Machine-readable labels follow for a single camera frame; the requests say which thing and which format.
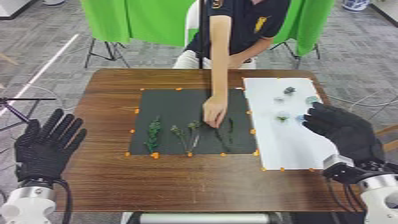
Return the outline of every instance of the white wall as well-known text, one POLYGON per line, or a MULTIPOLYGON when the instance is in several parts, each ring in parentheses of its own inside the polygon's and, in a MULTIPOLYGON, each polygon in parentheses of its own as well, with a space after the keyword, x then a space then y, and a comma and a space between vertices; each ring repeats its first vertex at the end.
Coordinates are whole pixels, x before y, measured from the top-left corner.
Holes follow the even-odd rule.
POLYGON ((398 0, 385 0, 384 2, 373 0, 373 4, 394 19, 394 21, 398 21, 398 0))
POLYGON ((30 0, 0 0, 0 16, 11 16, 30 0))

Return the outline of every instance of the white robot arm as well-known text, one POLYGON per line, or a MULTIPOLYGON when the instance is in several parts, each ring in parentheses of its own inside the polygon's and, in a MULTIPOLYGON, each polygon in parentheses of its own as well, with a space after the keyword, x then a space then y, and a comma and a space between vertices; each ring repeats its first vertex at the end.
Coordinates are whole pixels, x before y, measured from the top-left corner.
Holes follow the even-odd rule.
POLYGON ((50 224, 55 211, 55 192, 48 187, 21 187, 9 196, 0 213, 7 224, 50 224))
POLYGON ((366 204, 366 224, 398 223, 398 175, 355 167, 352 159, 332 155, 325 162, 323 176, 341 184, 357 184, 366 204))

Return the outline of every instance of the human hand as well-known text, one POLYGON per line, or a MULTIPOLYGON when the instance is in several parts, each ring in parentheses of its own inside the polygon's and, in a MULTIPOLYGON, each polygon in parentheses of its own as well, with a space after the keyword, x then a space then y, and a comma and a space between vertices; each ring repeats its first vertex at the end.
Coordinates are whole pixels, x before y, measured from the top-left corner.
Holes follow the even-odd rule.
POLYGON ((18 181, 27 178, 60 179, 67 161, 87 134, 85 129, 78 132, 83 120, 75 119, 75 116, 67 114, 60 121, 62 116, 64 111, 57 109, 43 128, 39 121, 32 120, 25 134, 16 140, 16 162, 21 163, 16 170, 18 181))
POLYGON ((227 68, 229 69, 238 69, 242 67, 243 62, 245 62, 245 59, 240 57, 238 54, 233 54, 229 56, 229 65, 227 65, 227 68))
POLYGON ((227 113, 227 96, 213 95, 202 104, 202 120, 206 124, 213 127, 220 127, 220 123, 227 113))
POLYGON ((382 144, 375 137, 369 122, 343 109, 313 104, 304 115, 304 126, 336 144, 339 154, 352 158, 355 163, 384 162, 382 144))

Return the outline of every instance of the black mat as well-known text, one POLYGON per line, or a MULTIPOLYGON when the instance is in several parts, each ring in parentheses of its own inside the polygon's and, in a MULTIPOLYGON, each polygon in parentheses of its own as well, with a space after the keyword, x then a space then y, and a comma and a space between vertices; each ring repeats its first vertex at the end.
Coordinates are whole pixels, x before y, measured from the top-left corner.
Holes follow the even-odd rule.
MULTIPOLYGON (((130 152, 133 155, 149 154, 147 141, 149 124, 160 116, 162 131, 158 134, 160 154, 185 154, 185 147, 170 132, 172 125, 183 129, 186 142, 190 139, 188 123, 202 121, 202 103, 210 97, 208 90, 146 90, 140 100, 140 113, 135 120, 130 152)), ((247 115, 247 100, 242 90, 229 90, 229 109, 226 119, 215 129, 202 124, 194 154, 249 154, 256 151, 256 140, 250 134, 250 118, 247 115)))

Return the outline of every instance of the black glove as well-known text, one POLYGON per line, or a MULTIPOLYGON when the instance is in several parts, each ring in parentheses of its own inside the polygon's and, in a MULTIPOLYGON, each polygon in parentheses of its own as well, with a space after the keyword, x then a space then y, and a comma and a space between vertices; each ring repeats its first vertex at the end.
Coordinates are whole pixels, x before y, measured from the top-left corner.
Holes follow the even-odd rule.
POLYGON ((343 109, 313 104, 304 115, 304 126, 336 144, 339 154, 352 158, 355 165, 384 163, 382 144, 375 137, 369 122, 343 109))
POLYGON ((16 162, 21 163, 16 169, 19 181, 37 178, 60 179, 66 164, 87 134, 85 129, 78 132, 83 120, 80 118, 75 120, 75 116, 67 114, 59 123, 62 116, 64 112, 57 109, 43 128, 39 121, 32 120, 25 134, 16 140, 16 162))

